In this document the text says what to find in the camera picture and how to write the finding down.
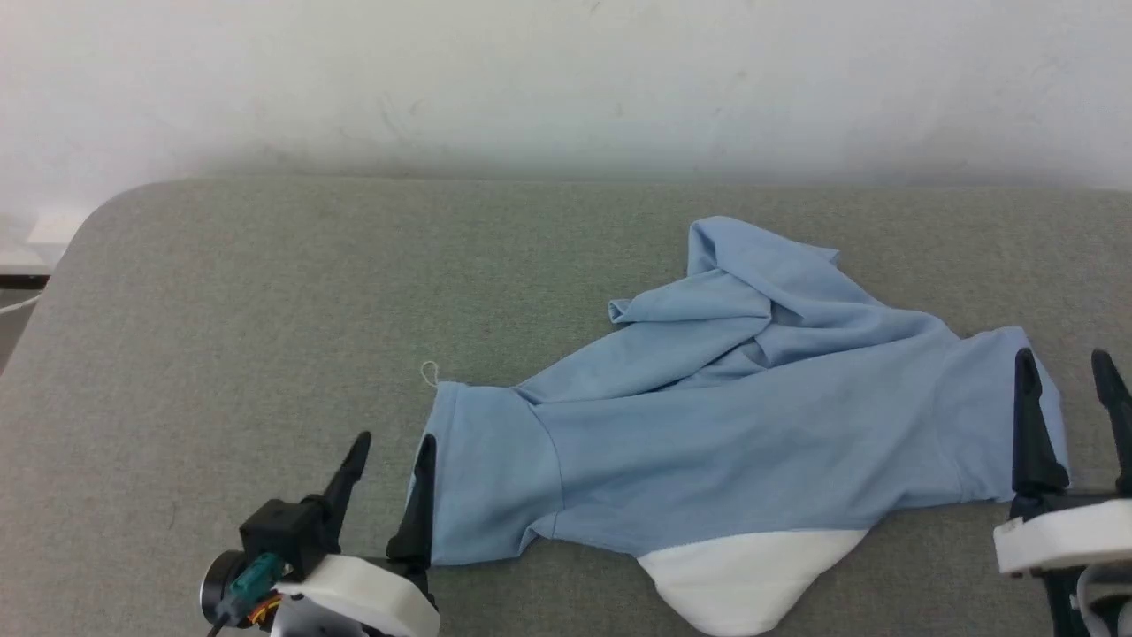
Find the gray table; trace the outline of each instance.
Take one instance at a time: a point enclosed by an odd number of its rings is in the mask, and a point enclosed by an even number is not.
[[[1115,459],[1089,351],[1132,372],[1132,198],[350,179],[148,186],[100,208],[0,377],[0,626],[199,636],[205,567],[269,497],[376,444],[343,545],[375,554],[440,377],[516,384],[610,332],[604,303],[681,274],[711,214],[837,247],[841,267],[960,335],[1021,325],[1064,395],[1078,482]],[[1045,635],[970,505],[892,516],[781,635]],[[538,542],[432,575],[444,634],[694,635],[624,556]]]

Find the cloth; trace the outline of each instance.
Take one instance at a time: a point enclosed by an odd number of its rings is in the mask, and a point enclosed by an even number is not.
[[[835,260],[697,221],[686,277],[609,303],[624,329],[517,387],[439,384],[434,562],[535,536],[629,553],[696,628],[752,635],[886,513],[1009,500],[1023,332],[960,339]]]

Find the white wall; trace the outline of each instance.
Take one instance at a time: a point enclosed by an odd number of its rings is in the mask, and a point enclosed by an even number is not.
[[[1115,0],[0,0],[0,214],[232,171],[1129,188],[1130,78]]]

